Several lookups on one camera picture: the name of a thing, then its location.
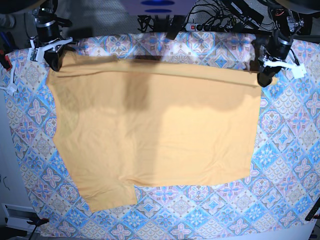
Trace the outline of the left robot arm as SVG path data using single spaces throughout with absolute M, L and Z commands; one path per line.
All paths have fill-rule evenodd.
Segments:
M 282 69 L 298 70 L 300 62 L 294 56 L 294 64 L 286 62 L 291 51 L 294 36 L 304 26 L 304 19 L 300 12 L 304 10 L 298 0 L 262 0 L 267 6 L 268 15 L 275 25 L 275 29 L 266 45 L 260 48 L 258 58 L 260 70 L 257 74 L 257 83 L 267 87 L 273 82 L 273 77 Z

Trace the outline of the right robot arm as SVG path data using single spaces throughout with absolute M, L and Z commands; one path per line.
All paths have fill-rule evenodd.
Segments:
M 55 72 L 61 69 L 65 46 L 74 42 L 72 37 L 62 36 L 61 28 L 71 27 L 72 22 L 58 17 L 57 8 L 57 0 L 45 0 L 32 11 L 37 36 L 31 37 L 31 48 L 27 56 L 27 59 L 32 62 L 46 62 Z

